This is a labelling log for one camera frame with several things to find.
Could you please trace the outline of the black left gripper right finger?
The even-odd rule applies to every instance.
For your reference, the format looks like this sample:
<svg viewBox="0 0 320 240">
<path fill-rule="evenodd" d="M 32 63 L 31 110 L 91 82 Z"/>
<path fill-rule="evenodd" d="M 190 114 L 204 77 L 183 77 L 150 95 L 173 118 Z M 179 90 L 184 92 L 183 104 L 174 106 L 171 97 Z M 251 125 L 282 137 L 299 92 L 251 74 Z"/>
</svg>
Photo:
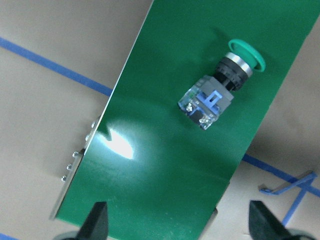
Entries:
<svg viewBox="0 0 320 240">
<path fill-rule="evenodd" d="M 260 200 L 249 202 L 249 234 L 253 240 L 288 240 L 292 237 Z"/>
</svg>

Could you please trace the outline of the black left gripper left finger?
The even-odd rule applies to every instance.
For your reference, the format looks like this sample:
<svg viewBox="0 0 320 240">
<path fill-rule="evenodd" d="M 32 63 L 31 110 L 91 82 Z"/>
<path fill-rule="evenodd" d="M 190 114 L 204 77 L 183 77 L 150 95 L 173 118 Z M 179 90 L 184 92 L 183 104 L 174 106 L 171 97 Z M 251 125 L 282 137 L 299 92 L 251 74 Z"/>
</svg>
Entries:
<svg viewBox="0 0 320 240">
<path fill-rule="evenodd" d="M 76 240 L 106 240 L 108 238 L 108 206 L 106 201 L 96 202 L 79 229 Z"/>
</svg>

